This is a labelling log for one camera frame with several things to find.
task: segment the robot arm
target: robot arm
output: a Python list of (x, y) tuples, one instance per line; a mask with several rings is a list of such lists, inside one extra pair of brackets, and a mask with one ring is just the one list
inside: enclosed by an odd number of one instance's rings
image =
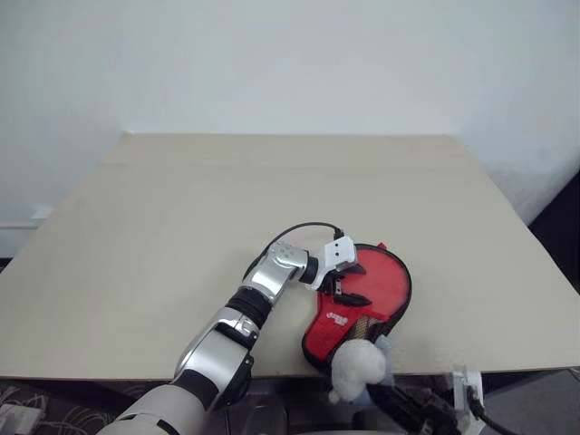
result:
[(356, 261), (347, 236), (314, 256), (284, 242), (271, 244), (236, 294), (186, 348), (173, 381), (146, 393), (99, 435), (198, 434), (207, 412), (246, 394), (254, 363), (250, 351), (286, 283), (300, 281), (317, 290), (329, 272)]

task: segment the beige table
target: beige table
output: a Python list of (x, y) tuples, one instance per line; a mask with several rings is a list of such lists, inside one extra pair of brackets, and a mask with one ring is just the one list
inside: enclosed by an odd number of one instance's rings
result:
[[(0, 376), (169, 378), (263, 245), (306, 220), (408, 265), (396, 372), (580, 364), (579, 298), (454, 139), (125, 135), (0, 275)], [(285, 290), (254, 375), (314, 373), (313, 313)]]

